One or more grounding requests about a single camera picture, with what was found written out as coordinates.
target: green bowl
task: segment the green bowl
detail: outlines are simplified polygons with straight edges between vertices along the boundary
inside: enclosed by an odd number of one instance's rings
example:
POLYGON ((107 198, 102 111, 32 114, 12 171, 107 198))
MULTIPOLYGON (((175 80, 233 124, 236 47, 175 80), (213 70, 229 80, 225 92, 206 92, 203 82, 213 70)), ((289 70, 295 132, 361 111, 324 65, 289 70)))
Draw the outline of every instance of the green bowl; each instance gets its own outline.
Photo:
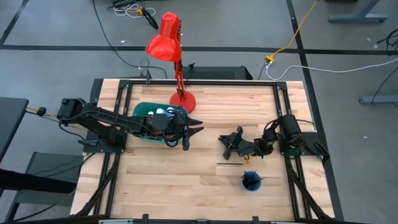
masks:
MULTIPOLYGON (((135 108, 134 111, 132 112, 133 116, 147 116, 148 112, 152 111, 154 113, 156 113, 156 110, 161 108, 163 110, 167 110, 167 108, 172 107, 175 110, 177 110, 177 106, 175 105, 166 105, 166 104, 162 104, 162 103, 149 103, 149 102, 142 102, 139 103, 135 108)), ((185 115, 187 115, 187 111, 184 108, 183 113, 185 115)), ((136 136, 137 138, 141 138, 141 139, 145 139, 145 140, 149 140, 149 141, 155 141, 155 142, 163 142, 162 138, 156 138, 156 137, 149 137, 149 136, 144 136, 144 137, 140 137, 140 136, 136 136)))

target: lamp shade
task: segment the lamp shade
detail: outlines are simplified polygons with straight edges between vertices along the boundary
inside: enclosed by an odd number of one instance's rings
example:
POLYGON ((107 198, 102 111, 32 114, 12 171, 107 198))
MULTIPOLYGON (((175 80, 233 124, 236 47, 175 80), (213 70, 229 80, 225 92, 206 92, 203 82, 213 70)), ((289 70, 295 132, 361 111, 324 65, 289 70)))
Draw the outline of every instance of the lamp shade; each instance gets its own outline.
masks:
POLYGON ((177 35, 180 26, 178 15, 166 12, 162 16, 160 31, 146 47, 146 52, 159 60, 178 62, 181 60, 181 46, 177 35))

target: red desk lamp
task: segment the red desk lamp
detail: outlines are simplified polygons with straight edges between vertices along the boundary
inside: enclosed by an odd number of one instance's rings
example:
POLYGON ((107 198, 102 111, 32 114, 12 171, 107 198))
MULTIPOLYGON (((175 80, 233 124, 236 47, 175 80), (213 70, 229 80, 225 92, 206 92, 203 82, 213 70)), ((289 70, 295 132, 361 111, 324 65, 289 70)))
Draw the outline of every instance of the red desk lamp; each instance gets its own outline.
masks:
POLYGON ((178 15, 166 12, 162 16, 159 34, 154 36, 146 47, 146 52, 160 60, 174 62, 177 92, 170 98, 171 105, 182 105, 188 113, 195 109, 194 95, 184 89, 181 61, 181 26, 178 15))

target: yellow cable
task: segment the yellow cable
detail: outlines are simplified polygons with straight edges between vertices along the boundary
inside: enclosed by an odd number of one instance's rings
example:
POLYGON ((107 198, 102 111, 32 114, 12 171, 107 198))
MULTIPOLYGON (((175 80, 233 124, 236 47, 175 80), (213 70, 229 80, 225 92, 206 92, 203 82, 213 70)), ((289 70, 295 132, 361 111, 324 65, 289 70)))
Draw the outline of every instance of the yellow cable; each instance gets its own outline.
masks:
POLYGON ((304 23, 305 19, 306 19, 307 16, 310 14, 310 12, 311 12, 312 9, 315 7, 315 5, 317 5, 317 2, 318 2, 318 1, 316 0, 316 1, 313 3, 313 5, 312 5, 312 7, 310 8, 310 10, 308 10, 308 12, 307 12, 306 15, 304 16, 303 20, 301 21, 301 23, 298 25, 298 28, 297 28, 297 30, 296 30, 296 33, 294 34, 292 40, 290 41, 290 44, 289 44, 288 46, 284 47, 284 48, 279 49, 277 52, 273 53, 272 55, 267 55, 267 56, 266 56, 266 59, 268 59, 268 60, 270 60, 270 61, 274 61, 274 60, 275 60, 275 59, 274 59, 275 55, 277 55, 279 52, 281 52, 281 51, 283 51, 283 50, 288 49, 288 48, 293 44, 293 41, 294 41, 294 39, 296 38, 296 36, 297 36, 297 34, 298 34, 298 32, 299 32, 299 30, 300 30, 300 28, 301 28, 301 25, 304 23))
MULTIPOLYGON (((27 106, 26 108, 29 109, 29 110, 32 110, 32 111, 39 111, 39 109, 30 107, 30 106, 27 106)), ((45 115, 50 116, 50 117, 55 118, 55 119, 58 119, 57 116, 55 116, 55 115, 52 114, 52 113, 45 113, 45 115)), ((75 125, 73 125, 73 124, 70 124, 69 127, 78 129, 78 130, 80 130, 80 131, 86 131, 85 129, 79 128, 78 126, 75 126, 75 125)))

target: lamp arm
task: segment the lamp arm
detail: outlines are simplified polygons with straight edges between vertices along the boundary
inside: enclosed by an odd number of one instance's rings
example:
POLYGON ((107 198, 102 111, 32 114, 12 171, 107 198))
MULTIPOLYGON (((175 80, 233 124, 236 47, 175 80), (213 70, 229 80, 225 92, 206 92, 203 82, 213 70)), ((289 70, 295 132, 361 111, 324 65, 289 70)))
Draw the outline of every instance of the lamp arm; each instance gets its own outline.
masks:
MULTIPOLYGON (((182 28, 182 22, 180 21, 180 25, 177 31, 177 40, 180 44, 181 44, 181 28, 182 28)), ((180 101, 182 101, 185 96, 184 77, 182 72, 182 60, 179 60, 178 62, 175 63, 175 79, 177 80, 177 92, 180 97, 180 101)))

